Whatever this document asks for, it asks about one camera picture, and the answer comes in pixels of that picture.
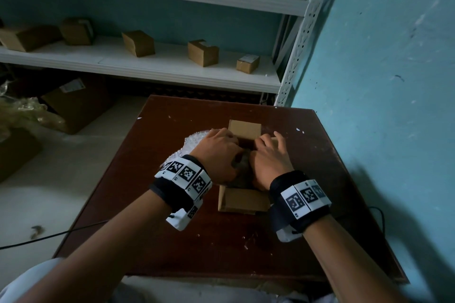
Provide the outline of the person's right hand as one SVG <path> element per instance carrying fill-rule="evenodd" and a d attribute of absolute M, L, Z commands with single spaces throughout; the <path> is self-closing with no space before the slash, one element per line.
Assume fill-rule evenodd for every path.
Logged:
<path fill-rule="evenodd" d="M 253 185 L 265 191 L 270 189 L 274 179 L 294 170 L 288 152 L 251 151 L 249 162 L 253 170 Z"/>

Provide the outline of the person's left hand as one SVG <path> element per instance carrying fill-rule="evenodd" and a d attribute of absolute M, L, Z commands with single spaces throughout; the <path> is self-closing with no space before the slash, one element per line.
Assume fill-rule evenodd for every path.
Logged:
<path fill-rule="evenodd" d="M 205 168 L 215 185 L 226 185 L 237 176 L 233 160 L 243 153 L 238 139 L 227 128 L 211 129 L 199 144 L 190 152 Z"/>

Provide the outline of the dark item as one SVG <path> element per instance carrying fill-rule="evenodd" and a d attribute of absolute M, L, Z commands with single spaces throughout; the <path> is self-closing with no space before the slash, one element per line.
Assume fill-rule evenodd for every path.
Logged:
<path fill-rule="evenodd" d="M 232 166 L 236 169 L 236 177 L 227 184 L 229 188 L 255 189 L 254 174 L 249 162 L 251 150 L 246 148 L 233 159 Z"/>

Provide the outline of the person's right forearm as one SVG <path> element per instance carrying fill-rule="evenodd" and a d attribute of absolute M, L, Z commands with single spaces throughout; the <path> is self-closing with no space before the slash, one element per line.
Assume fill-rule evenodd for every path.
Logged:
<path fill-rule="evenodd" d="M 398 287 L 331 215 L 308 226 L 303 237 L 339 303 L 408 303 Z"/>

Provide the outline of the person's left forearm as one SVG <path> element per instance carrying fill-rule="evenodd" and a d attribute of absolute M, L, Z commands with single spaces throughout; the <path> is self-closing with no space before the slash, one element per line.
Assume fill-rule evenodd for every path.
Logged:
<path fill-rule="evenodd" d="M 148 190 L 95 232 L 15 303 L 102 303 L 171 213 Z"/>

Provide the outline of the clear bubble wrap sheet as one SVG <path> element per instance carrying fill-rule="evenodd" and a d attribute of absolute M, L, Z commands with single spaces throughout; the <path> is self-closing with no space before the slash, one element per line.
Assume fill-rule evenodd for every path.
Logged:
<path fill-rule="evenodd" d="M 185 138 L 181 153 L 182 155 L 189 155 L 206 165 L 207 163 L 217 162 L 223 152 L 216 150 L 213 146 L 212 128 L 196 132 Z"/>

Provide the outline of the left wristband with square markers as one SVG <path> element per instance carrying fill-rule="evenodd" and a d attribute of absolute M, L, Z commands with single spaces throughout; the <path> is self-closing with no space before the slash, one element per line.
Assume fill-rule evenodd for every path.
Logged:
<path fill-rule="evenodd" d="M 203 197 L 212 186 L 202 163 L 194 156 L 183 155 L 166 162 L 149 188 L 171 208 L 166 221 L 183 231 L 200 210 Z"/>

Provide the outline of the wristband with square markers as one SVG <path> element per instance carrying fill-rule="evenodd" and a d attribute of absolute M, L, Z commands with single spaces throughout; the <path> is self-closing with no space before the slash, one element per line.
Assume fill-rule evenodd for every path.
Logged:
<path fill-rule="evenodd" d="M 282 243 L 301 238 L 310 225 L 331 213 L 332 203 L 320 185 L 299 170 L 276 177 L 269 195 L 270 226 Z"/>
<path fill-rule="evenodd" d="M 200 210 L 203 197 L 212 186 L 202 163 L 194 156 L 183 155 L 166 162 L 149 188 L 171 208 L 166 221 L 183 231 Z"/>

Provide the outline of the open cardboard box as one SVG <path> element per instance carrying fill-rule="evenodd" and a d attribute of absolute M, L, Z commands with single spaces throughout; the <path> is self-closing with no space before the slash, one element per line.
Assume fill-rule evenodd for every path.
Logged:
<path fill-rule="evenodd" d="M 254 141 L 262 134 L 259 123 L 230 120 L 228 129 L 237 137 L 239 146 L 254 150 Z M 255 189 L 238 189 L 219 186 L 218 211 L 221 213 L 265 213 L 270 208 L 267 192 Z"/>

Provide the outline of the right wristband with square markers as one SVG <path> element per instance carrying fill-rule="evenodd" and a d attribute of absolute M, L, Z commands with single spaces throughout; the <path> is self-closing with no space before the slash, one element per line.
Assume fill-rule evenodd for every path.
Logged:
<path fill-rule="evenodd" d="M 270 226 L 282 243 L 301 238 L 310 225 L 331 213 L 332 203 L 320 185 L 299 170 L 276 177 L 269 195 Z"/>

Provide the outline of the cardboard box with white label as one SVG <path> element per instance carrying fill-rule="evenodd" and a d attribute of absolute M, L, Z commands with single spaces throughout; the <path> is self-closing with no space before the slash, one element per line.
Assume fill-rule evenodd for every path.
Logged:
<path fill-rule="evenodd" d="M 236 63 L 236 70 L 246 74 L 251 74 L 259 67 L 260 56 L 246 54 L 239 58 Z"/>

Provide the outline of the small cardboard box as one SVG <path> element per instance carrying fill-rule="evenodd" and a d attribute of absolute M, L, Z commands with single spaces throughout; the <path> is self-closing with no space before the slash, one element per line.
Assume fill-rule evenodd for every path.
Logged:
<path fill-rule="evenodd" d="M 202 67 L 219 63 L 219 47 L 209 45 L 205 40 L 193 40 L 187 43 L 188 58 Z"/>
<path fill-rule="evenodd" d="M 122 32 L 126 49 L 136 58 L 156 54 L 154 38 L 141 30 Z"/>
<path fill-rule="evenodd" d="M 90 46 L 95 39 L 92 22 L 88 18 L 66 18 L 60 23 L 59 29 L 69 46 Z"/>

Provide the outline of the white metal shelf unit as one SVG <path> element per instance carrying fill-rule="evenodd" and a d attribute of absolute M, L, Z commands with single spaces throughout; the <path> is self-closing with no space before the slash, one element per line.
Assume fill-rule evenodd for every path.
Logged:
<path fill-rule="evenodd" d="M 134 58 L 122 40 L 100 36 L 94 45 L 70 47 L 49 44 L 31 53 L 0 47 L 0 62 L 43 68 L 92 72 L 201 87 L 276 94 L 275 105 L 284 106 L 326 0 L 184 0 L 283 14 L 272 58 L 262 56 L 252 74 L 236 70 L 239 53 L 219 54 L 219 63 L 203 68 L 190 63 L 187 47 L 156 42 L 157 53 Z"/>

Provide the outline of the large labelled cardboard box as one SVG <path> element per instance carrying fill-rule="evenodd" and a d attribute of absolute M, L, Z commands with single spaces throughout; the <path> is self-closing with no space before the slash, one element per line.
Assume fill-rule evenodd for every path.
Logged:
<path fill-rule="evenodd" d="M 40 99 L 63 119 L 60 128 L 70 135 L 78 133 L 113 105 L 105 79 L 96 74 L 80 75 L 41 95 Z"/>

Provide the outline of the long cardboard box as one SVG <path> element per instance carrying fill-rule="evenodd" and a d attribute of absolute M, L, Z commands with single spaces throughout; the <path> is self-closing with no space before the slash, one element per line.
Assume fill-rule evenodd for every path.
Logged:
<path fill-rule="evenodd" d="M 0 42 L 8 50 L 28 53 L 63 39 L 54 25 L 0 28 Z"/>

